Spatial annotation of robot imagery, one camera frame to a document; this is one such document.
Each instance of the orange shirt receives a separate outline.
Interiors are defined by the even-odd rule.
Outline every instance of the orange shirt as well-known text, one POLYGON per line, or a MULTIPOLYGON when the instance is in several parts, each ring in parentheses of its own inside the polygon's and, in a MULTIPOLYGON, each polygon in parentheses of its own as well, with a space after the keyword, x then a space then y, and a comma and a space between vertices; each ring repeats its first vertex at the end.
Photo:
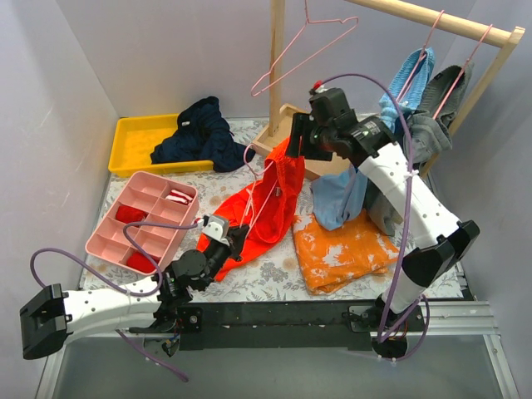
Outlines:
POLYGON ((317 295, 334 293, 366 274, 385 273, 399 253, 364 209, 332 231, 313 214, 294 216, 293 241, 307 289, 317 295))

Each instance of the wooden rack base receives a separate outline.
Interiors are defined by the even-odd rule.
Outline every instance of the wooden rack base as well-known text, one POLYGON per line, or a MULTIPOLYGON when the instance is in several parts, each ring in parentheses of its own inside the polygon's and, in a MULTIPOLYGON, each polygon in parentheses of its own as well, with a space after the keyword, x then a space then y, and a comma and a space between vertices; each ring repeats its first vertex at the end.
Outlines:
MULTIPOLYGON (((290 136, 292 130, 292 117, 296 112, 306 112, 296 106, 284 104, 279 111, 278 128, 270 135, 269 125, 253 140, 253 148, 262 156, 268 156, 273 148, 290 136)), ((320 160, 305 160, 305 177, 315 180, 320 176, 338 174, 349 167, 349 160, 333 155, 331 162, 320 160)))

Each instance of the wooden clothes rack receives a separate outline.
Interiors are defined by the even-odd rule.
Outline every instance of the wooden clothes rack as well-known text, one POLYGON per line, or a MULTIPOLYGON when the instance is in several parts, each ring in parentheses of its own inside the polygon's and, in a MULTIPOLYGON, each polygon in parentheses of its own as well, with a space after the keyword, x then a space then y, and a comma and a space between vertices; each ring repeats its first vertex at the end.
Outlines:
MULTIPOLYGON (((417 22, 428 27, 432 27, 440 12, 402 2, 400 0, 345 0, 352 2, 359 6, 368 7, 376 11, 385 12, 390 15, 395 15, 412 22, 417 22)), ((283 51, 284 39, 284 4, 285 0, 271 0, 271 61, 270 66, 278 58, 283 51)), ((468 37, 470 39, 479 41, 484 35, 487 25, 482 23, 469 21, 468 19, 455 17, 453 15, 444 13, 438 21, 436 29, 454 33, 458 36, 468 37)), ((508 57, 519 44, 521 38, 525 34, 525 29, 522 27, 515 27, 512 32, 504 31, 496 27, 492 27, 485 37, 483 43, 498 47, 500 50, 485 70, 484 75, 477 82, 476 86, 471 91, 470 95, 463 102, 456 118, 449 126, 449 134, 453 136, 460 128, 462 122, 470 113, 484 93, 487 86, 495 79, 501 67, 505 64, 508 57)), ((278 62, 270 74, 270 83, 277 80, 282 75, 281 62, 278 62)), ((298 108, 285 104, 281 106, 281 82, 273 86, 269 93, 269 120, 270 123, 254 140, 255 150, 266 156, 271 150, 279 144, 284 138, 288 137, 291 130, 291 118, 294 112, 300 112, 298 108)), ((421 169, 421 176, 426 176, 429 169, 434 165, 438 155, 433 156, 421 169)), ((335 157, 333 162, 318 162, 306 161, 306 176, 309 179, 316 179, 320 175, 328 173, 339 173, 345 170, 348 166, 348 161, 335 157)))

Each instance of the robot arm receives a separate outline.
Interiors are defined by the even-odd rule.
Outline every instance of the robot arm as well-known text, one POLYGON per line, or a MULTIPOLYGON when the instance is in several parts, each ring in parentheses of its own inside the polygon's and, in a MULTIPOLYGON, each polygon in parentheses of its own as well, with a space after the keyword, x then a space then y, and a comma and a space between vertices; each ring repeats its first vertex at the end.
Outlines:
MULTIPOLYGON (((64 344, 97 333, 129 328, 135 333, 164 333, 180 318, 179 306, 192 300, 191 290, 205 290, 228 258, 238 259, 247 225, 230 228, 219 216, 204 218, 210 238, 204 252, 186 251, 162 273, 160 289, 145 297, 125 295, 111 288, 62 291, 60 284, 41 290, 20 311, 23 356, 38 359, 64 344)), ((122 286, 127 292, 148 293, 158 275, 122 286)))
MULTIPOLYGON (((311 114, 293 117, 287 156, 331 160, 335 152, 349 159, 404 217, 410 173, 392 132, 377 116, 358 121, 341 89, 320 87, 311 95, 311 114)), ((417 248, 403 259, 388 326, 464 256, 480 233, 475 222, 460 222, 417 175, 412 177, 410 232, 417 248)), ((377 299, 377 307, 383 307, 388 294, 389 289, 377 299)))

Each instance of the gray floor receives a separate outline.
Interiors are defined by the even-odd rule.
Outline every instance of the gray floor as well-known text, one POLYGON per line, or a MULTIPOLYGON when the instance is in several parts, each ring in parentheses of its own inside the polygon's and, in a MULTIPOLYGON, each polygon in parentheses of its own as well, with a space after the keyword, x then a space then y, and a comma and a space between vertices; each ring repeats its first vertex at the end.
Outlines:
POLYGON ((189 374, 189 383, 119 338, 85 338, 66 348, 54 397, 501 397, 482 337, 428 337, 414 357, 396 366, 341 348, 178 352, 171 361, 189 374))

